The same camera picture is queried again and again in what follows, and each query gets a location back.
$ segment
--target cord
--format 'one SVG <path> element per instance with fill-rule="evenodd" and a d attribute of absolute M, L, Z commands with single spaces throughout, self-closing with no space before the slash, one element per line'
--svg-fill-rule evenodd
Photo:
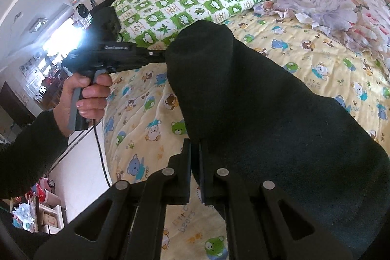
<path fill-rule="evenodd" d="M 110 182 L 108 180 L 108 177 L 107 177 L 106 168 L 104 167 L 103 152 L 101 151 L 101 147 L 100 147 L 100 143 L 99 143 L 99 137 L 98 137 L 98 132 L 96 130 L 96 120 L 94 120 L 94 132 L 95 132 L 95 138 L 96 138 L 97 147 L 99 148 L 100 161 L 101 161 L 101 166 L 103 168 L 104 177 L 106 178 L 106 182 L 108 184 L 108 187 L 111 187 L 111 184 L 110 184 Z"/>

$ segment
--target black garment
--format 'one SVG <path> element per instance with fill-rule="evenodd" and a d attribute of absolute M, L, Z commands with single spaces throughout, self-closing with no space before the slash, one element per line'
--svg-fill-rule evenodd
<path fill-rule="evenodd" d="M 0 198 L 22 196 L 53 165 L 68 146 L 58 129 L 53 112 L 41 113 L 16 140 L 0 150 Z M 24 253 L 32 258 L 50 235 L 12 226 L 12 215 L 0 209 L 0 218 Z"/>
<path fill-rule="evenodd" d="M 276 182 L 356 258 L 365 252 L 390 206 L 389 158 L 336 100 L 208 21 L 181 31 L 166 62 L 192 141 L 207 139 L 246 181 Z"/>

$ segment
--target finger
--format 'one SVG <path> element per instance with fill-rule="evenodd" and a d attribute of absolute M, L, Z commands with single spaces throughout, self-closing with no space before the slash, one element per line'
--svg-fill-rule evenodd
<path fill-rule="evenodd" d="M 98 84 L 93 84 L 83 89 L 84 98 L 107 98 L 111 94 L 110 88 Z"/>
<path fill-rule="evenodd" d="M 104 110 L 102 109 L 91 109 L 88 111 L 79 111 L 80 115 L 87 119 L 101 120 L 104 117 Z"/>
<path fill-rule="evenodd" d="M 112 85 L 112 78 L 107 73 L 100 74 L 96 78 L 96 84 L 103 85 L 105 87 L 110 87 Z"/>
<path fill-rule="evenodd" d="M 87 87 L 91 79 L 87 76 L 82 76 L 79 73 L 73 74 L 71 77 L 67 78 L 64 81 L 64 86 L 62 91 L 64 93 L 71 94 L 73 90 L 77 87 Z"/>
<path fill-rule="evenodd" d="M 104 97 L 101 98 L 87 98 L 76 102 L 78 110 L 87 111 L 91 109 L 104 109 L 106 108 L 107 100 Z"/>

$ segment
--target silver screw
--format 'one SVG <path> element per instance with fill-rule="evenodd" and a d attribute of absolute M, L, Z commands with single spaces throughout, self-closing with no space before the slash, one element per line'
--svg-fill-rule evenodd
<path fill-rule="evenodd" d="M 128 188 L 129 186 L 129 182 L 125 181 L 125 180 L 122 180 L 122 181 L 119 181 L 119 182 L 116 182 L 115 183 L 115 187 L 118 189 L 118 190 L 124 190 L 126 188 Z"/>
<path fill-rule="evenodd" d="M 227 176 L 229 174 L 229 170 L 225 168 L 220 168 L 217 170 L 217 174 L 219 176 Z"/>
<path fill-rule="evenodd" d="M 172 168 L 165 168 L 165 169 L 163 170 L 163 174 L 164 174 L 165 176 L 171 176 L 171 175 L 173 175 L 174 173 L 175 173 L 175 170 L 172 169 Z"/>
<path fill-rule="evenodd" d="M 275 183 L 272 181 L 264 181 L 263 187 L 267 190 L 273 190 L 275 188 Z"/>

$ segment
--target floor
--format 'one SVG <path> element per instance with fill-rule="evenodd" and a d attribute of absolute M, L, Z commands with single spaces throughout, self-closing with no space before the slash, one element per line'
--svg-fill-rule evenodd
<path fill-rule="evenodd" d="M 101 124 L 96 128 L 104 152 Z M 103 194 L 108 185 L 93 130 L 75 132 L 69 138 L 69 147 L 64 155 L 57 161 L 57 166 L 50 172 L 49 177 L 55 181 L 55 192 L 63 200 L 67 220 L 71 222 Z"/>

